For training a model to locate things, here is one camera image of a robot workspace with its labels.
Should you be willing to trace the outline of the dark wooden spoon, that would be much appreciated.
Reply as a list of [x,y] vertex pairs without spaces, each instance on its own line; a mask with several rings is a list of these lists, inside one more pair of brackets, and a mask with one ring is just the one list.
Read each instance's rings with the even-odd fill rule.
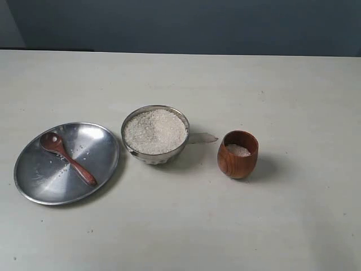
[[71,156],[67,153],[63,145],[62,137],[60,135],[54,132],[48,132],[41,135],[39,142],[40,146],[44,150],[64,157],[69,162],[69,164],[78,172],[78,174],[87,185],[98,185],[95,177],[90,172],[88,172],[82,165],[73,160]]

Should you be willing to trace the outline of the steel bowl of rice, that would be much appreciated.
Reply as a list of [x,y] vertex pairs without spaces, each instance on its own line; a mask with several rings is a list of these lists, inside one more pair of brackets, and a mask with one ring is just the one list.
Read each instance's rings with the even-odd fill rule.
[[[159,154],[159,155],[147,155],[147,154],[143,154],[140,152],[137,152],[135,150],[133,150],[130,146],[127,145],[127,143],[125,142],[124,139],[124,129],[125,129],[125,125],[126,123],[134,116],[142,113],[142,112],[148,112],[148,111],[152,111],[152,110],[156,110],[156,109],[164,109],[164,110],[168,110],[174,114],[176,114],[184,123],[184,125],[186,126],[186,131],[187,131],[187,138],[186,140],[179,146],[177,147],[175,150],[164,153],[164,154]],[[125,146],[126,150],[135,158],[137,158],[138,160],[141,160],[147,164],[151,164],[151,165],[157,165],[157,164],[165,164],[168,161],[172,160],[173,158],[175,158],[177,155],[179,155],[183,149],[186,146],[186,143],[188,143],[190,137],[190,124],[189,121],[187,120],[187,118],[185,117],[185,115],[183,113],[181,113],[180,111],[176,110],[173,107],[169,107],[169,106],[165,106],[165,105],[149,105],[149,106],[144,106],[141,107],[135,111],[133,111],[132,113],[130,113],[124,120],[124,122],[122,123],[121,126],[121,138],[122,138],[122,143]]]

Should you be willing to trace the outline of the brown wooden cup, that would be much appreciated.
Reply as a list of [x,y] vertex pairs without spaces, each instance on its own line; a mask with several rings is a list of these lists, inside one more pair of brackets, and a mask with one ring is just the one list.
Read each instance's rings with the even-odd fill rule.
[[[250,155],[235,155],[227,148],[231,144],[246,148]],[[219,146],[217,153],[218,168],[230,178],[245,178],[253,172],[256,166],[258,150],[258,141],[252,134],[242,130],[231,131],[223,137]]]

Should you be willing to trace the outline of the round steel plate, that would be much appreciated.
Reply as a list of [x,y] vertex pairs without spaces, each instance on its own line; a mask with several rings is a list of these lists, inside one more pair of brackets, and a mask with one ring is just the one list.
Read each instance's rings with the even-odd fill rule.
[[107,128],[86,122],[66,123],[48,130],[62,137],[65,151],[96,179],[90,186],[58,154],[46,151],[36,136],[14,166],[14,182],[27,199],[43,205],[74,203],[100,190],[114,175],[120,159],[116,136]]

